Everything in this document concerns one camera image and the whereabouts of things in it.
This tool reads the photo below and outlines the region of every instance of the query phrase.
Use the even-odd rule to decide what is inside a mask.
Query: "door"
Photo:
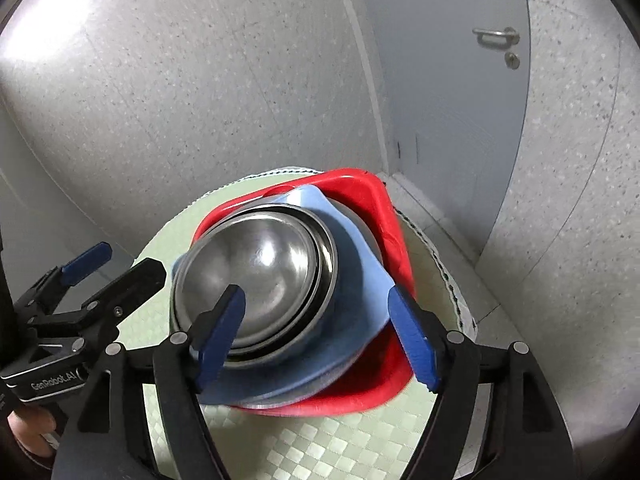
[[[480,252],[524,122],[527,0],[365,1],[401,171]]]

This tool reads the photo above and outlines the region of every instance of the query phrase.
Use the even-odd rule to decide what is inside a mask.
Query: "metal bowl rim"
[[[245,361],[241,361],[241,360],[231,361],[231,362],[227,361],[225,362],[225,368],[229,368],[229,369],[250,368],[250,367],[254,367],[255,365],[268,363],[274,360],[275,358],[277,358],[278,356],[281,356],[284,352],[287,351],[287,349],[289,349],[295,343],[299,342],[302,338],[307,336],[309,332],[311,332],[315,328],[315,326],[318,324],[319,320],[322,318],[325,311],[327,310],[334,296],[335,286],[338,280],[338,249],[335,243],[334,236],[331,234],[331,231],[329,231],[329,228],[327,227],[327,225],[318,217],[318,215],[309,211],[308,209],[305,209],[303,207],[299,207],[296,205],[292,205],[292,204],[286,204],[286,203],[258,204],[253,208],[243,209],[242,211],[238,212],[238,216],[242,216],[243,214],[246,214],[249,211],[253,211],[253,210],[271,210],[272,208],[294,210],[298,214],[302,214],[310,217],[320,227],[320,231],[325,234],[325,237],[329,241],[327,248],[329,249],[328,253],[330,254],[330,257],[333,261],[333,271],[330,274],[331,279],[329,280],[326,293],[324,294],[324,298],[322,298],[322,303],[318,307],[318,310],[315,312],[314,316],[309,321],[309,323],[306,326],[304,326],[302,330],[299,333],[297,333],[292,339],[290,339],[290,341],[288,341],[283,346],[279,347],[277,350],[273,352],[269,352],[268,354],[265,354],[263,356],[256,357],[254,359],[245,360]],[[233,218],[233,213],[231,213],[231,215],[226,217],[225,219],[222,219],[219,222],[219,224],[224,223],[225,220],[231,220],[232,218]],[[297,324],[299,323],[299,321],[300,320],[298,319],[298,317],[296,317],[294,320],[291,320],[290,323]]]
[[[316,249],[316,257],[318,258],[318,265],[316,266],[316,275],[314,279],[314,284],[311,290],[309,291],[309,293],[306,295],[303,305],[297,310],[297,312],[293,315],[293,317],[289,319],[283,327],[281,327],[281,329],[278,332],[269,336],[267,339],[258,341],[257,343],[253,343],[251,345],[247,345],[243,347],[231,348],[228,354],[229,356],[240,358],[244,354],[259,352],[265,346],[270,346],[273,342],[277,341],[283,336],[286,336],[287,333],[289,333],[291,330],[295,330],[295,325],[300,321],[302,317],[305,316],[309,308],[314,303],[314,299],[318,296],[318,292],[322,282],[321,273],[324,271],[325,262],[324,262],[324,256],[321,256],[321,249],[318,246],[318,240],[316,240],[316,234],[313,233],[312,229],[310,229],[307,225],[304,225],[304,227],[305,229],[308,230],[310,236],[314,241],[314,245]]]
[[[286,195],[286,193],[278,193],[278,194],[274,194],[274,195],[259,196],[259,197],[256,197],[256,198],[252,198],[251,200],[247,200],[247,201],[239,204],[238,207],[236,209],[234,209],[231,213],[229,213],[223,219],[218,220],[218,222],[216,222],[209,229],[204,231],[202,236],[207,234],[209,231],[211,231],[217,225],[220,225],[222,222],[225,221],[225,219],[231,218],[231,217],[235,216],[236,214],[238,214],[240,212],[248,211],[249,209],[257,207],[259,205],[265,205],[265,204],[276,204],[277,205],[280,202],[262,202],[262,201],[263,200],[270,200],[271,201],[271,200],[273,200],[273,199],[275,199],[275,198],[277,198],[279,196],[284,196],[284,195]],[[345,215],[349,220],[351,220],[356,225],[356,227],[358,228],[360,233],[363,235],[367,245],[369,246],[369,249],[371,249],[371,251],[374,253],[374,255],[378,259],[378,261],[381,264],[383,264],[382,250],[380,250],[380,245],[378,244],[378,241],[376,240],[376,236],[373,234],[373,231],[371,231],[371,229],[369,228],[367,223],[362,219],[362,217],[359,216],[353,209],[351,209],[351,207],[349,207],[348,205],[340,202],[339,200],[336,200],[335,198],[330,198],[330,197],[326,197],[326,198],[340,213]]]
[[[175,319],[177,321],[176,325],[180,327],[181,330],[186,331],[188,330],[188,328],[190,327],[191,323],[193,323],[193,320],[188,319],[188,316],[186,315],[186,312],[184,314],[180,314],[180,312],[178,311],[178,309],[176,308],[177,303],[176,303],[176,291],[178,289],[178,286],[184,286],[184,280],[185,280],[185,275],[186,272],[188,270],[188,268],[191,266],[191,264],[193,263],[193,261],[196,259],[196,257],[199,255],[200,251],[203,250],[203,248],[209,243],[209,241],[215,237],[217,234],[219,234],[220,232],[222,232],[223,230],[229,228],[231,225],[233,224],[238,224],[240,222],[243,221],[248,221],[250,219],[244,218],[245,216],[248,216],[249,211],[248,210],[244,210],[242,211],[243,213],[247,213],[247,215],[243,214],[243,215],[236,215],[234,217],[229,217],[229,218],[225,218],[225,220],[227,220],[226,222],[219,222],[218,224],[216,224],[214,226],[215,229],[211,229],[209,231],[207,231],[203,236],[201,236],[198,240],[196,240],[196,243],[194,243],[189,251],[185,254],[185,257],[183,259],[183,261],[180,262],[180,265],[178,266],[175,278],[173,280],[172,283],[172,289],[171,289],[171,297],[170,297],[170,303],[172,304],[173,310],[174,310],[174,316]],[[319,270],[319,248],[317,247],[317,241],[315,240],[315,238],[313,237],[313,235],[309,232],[309,229],[306,227],[305,223],[300,221],[298,218],[292,216],[292,215],[287,215],[287,214],[283,214],[283,213],[279,213],[279,212],[273,212],[273,211],[265,211],[265,212],[261,212],[261,211],[251,211],[252,216],[256,216],[260,213],[275,213],[275,214],[266,214],[264,216],[266,216],[267,218],[271,218],[271,219],[277,219],[278,221],[282,221],[282,219],[286,219],[287,221],[291,221],[293,220],[295,224],[298,224],[298,227],[304,231],[304,233],[306,235],[308,235],[308,238],[310,239],[310,244],[313,247],[313,251],[310,255],[309,258],[309,263],[310,263],[310,267],[311,267],[311,273],[312,273],[312,277],[310,280],[306,280],[305,281],[305,285],[302,288],[302,290],[300,291],[300,293],[297,295],[296,297],[296,303],[298,304],[296,308],[289,308],[287,309],[287,312],[292,312],[291,316],[289,316],[289,318],[283,323],[283,325],[281,327],[279,327],[279,329],[276,330],[276,334],[279,333],[279,331],[281,329],[283,329],[284,327],[286,327],[298,314],[300,308],[303,308],[305,305],[306,300],[308,299],[308,295],[309,293],[315,289],[315,282],[318,278],[318,270]],[[186,326],[185,323],[185,319],[186,318],[189,321],[189,326]]]

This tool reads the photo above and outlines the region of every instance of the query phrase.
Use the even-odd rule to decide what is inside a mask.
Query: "gray speckled wall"
[[[586,471],[640,402],[640,49],[609,0],[529,0],[522,142],[476,271],[540,361]]]
[[[0,85],[44,168],[131,253],[246,174],[383,169],[343,0],[24,0]]]
[[[49,269],[107,241],[111,261],[65,295],[62,310],[79,305],[129,269],[133,258],[64,195],[25,145],[0,106],[0,225],[2,263],[14,300]]]

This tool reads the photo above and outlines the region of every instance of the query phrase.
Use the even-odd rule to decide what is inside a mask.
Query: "finger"
[[[39,406],[21,406],[9,416],[9,426],[24,449],[34,455],[48,458],[54,450],[42,437],[56,429],[53,416]]]

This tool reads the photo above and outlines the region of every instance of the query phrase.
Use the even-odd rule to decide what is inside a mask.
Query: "red square plate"
[[[414,277],[394,207],[382,181],[368,171],[345,168],[306,176],[267,187],[225,202],[211,211],[193,235],[192,244],[210,227],[240,205],[265,196],[283,194],[305,184],[318,187],[360,216],[382,252],[386,271],[415,295]],[[327,416],[370,410],[391,400],[409,382],[412,370],[391,323],[365,348],[359,359],[334,384],[289,406],[248,410],[261,415]]]

